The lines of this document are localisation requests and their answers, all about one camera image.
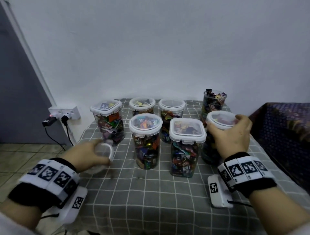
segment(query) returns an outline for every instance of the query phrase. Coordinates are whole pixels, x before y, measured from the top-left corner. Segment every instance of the patterned fabric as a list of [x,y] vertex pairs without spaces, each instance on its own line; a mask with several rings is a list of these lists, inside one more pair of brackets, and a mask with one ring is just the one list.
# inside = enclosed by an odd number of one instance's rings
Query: patterned fabric
[[250,119],[253,137],[310,193],[310,103],[266,103]]
[[[71,232],[89,230],[102,234],[184,234],[184,235],[252,235],[266,234],[253,208],[211,206],[208,177],[217,168],[201,157],[192,178],[170,174],[171,145],[161,142],[159,164],[143,170],[135,161],[135,147],[128,121],[132,117],[130,99],[121,99],[125,139],[114,147],[114,160],[102,172],[81,173],[80,185],[88,189],[80,213],[67,228]],[[159,115],[158,101],[154,113]],[[184,118],[199,119],[202,101],[187,100]],[[224,105],[223,110],[230,111]],[[84,131],[80,142],[101,138],[97,123]],[[279,187],[310,211],[310,197],[280,171],[251,137],[248,153],[258,157],[277,178]],[[249,203],[239,192],[234,201]]]

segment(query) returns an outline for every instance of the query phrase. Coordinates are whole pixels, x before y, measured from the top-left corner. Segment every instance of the hand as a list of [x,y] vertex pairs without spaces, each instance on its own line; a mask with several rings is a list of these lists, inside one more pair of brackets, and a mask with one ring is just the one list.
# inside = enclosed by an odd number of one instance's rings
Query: hand
[[227,130],[220,130],[207,122],[207,131],[213,135],[217,151],[223,159],[238,152],[247,152],[249,148],[252,122],[241,114],[236,115],[236,119],[239,122]]
[[101,139],[84,142],[75,145],[66,151],[61,158],[75,166],[78,173],[88,170],[95,165],[109,165],[109,157],[101,157],[95,154],[95,146],[102,142]]

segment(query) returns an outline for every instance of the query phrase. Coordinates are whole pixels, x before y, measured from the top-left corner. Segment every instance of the sleeve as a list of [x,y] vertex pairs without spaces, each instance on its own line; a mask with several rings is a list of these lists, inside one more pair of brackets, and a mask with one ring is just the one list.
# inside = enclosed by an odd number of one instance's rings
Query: sleeve
[[0,212],[0,231],[5,235],[36,235],[33,231],[15,223]]
[[310,223],[304,224],[303,226],[295,229],[287,235],[309,235],[310,234]]

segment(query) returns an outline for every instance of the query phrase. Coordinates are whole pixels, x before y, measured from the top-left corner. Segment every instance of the gray door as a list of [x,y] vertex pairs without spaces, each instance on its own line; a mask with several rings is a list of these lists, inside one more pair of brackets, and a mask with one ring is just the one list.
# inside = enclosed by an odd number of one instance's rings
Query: gray door
[[[54,143],[42,126],[50,106],[0,4],[0,143]],[[60,122],[48,132],[58,142],[68,142]]]

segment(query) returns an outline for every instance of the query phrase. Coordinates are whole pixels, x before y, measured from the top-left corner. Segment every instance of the round container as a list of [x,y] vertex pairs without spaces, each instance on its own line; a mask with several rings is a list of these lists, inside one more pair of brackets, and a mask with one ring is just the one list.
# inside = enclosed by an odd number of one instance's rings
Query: round container
[[181,118],[185,108],[185,101],[178,99],[161,99],[158,103],[160,109],[160,116],[162,118],[161,139],[170,144],[169,137],[170,121],[173,118]]
[[129,101],[132,116],[141,113],[154,113],[155,100],[149,97],[136,97]]
[[212,111],[222,110],[227,95],[222,91],[207,89],[203,93],[203,102],[201,106],[200,120],[206,127],[206,118]]
[[[113,161],[114,158],[114,150],[112,146],[106,143],[97,144],[95,147],[95,154],[101,157],[109,157],[110,161]],[[85,172],[88,174],[97,174],[106,168],[108,168],[108,166],[105,165],[93,166],[91,169],[88,169]]]
[[112,140],[113,146],[118,145],[125,137],[121,108],[122,102],[118,100],[104,100],[90,107],[103,140]]
[[170,122],[171,169],[170,174],[192,177],[206,132],[198,119],[174,118]]
[[[235,114],[227,111],[212,111],[208,114],[207,121],[213,123],[221,130],[227,130],[232,128],[238,122],[235,116]],[[208,131],[206,142],[202,145],[201,158],[207,164],[212,165],[218,165],[221,160],[221,156],[215,147],[214,138]]]
[[138,166],[146,170],[156,167],[160,154],[161,118],[151,113],[138,114],[129,120],[128,125]]

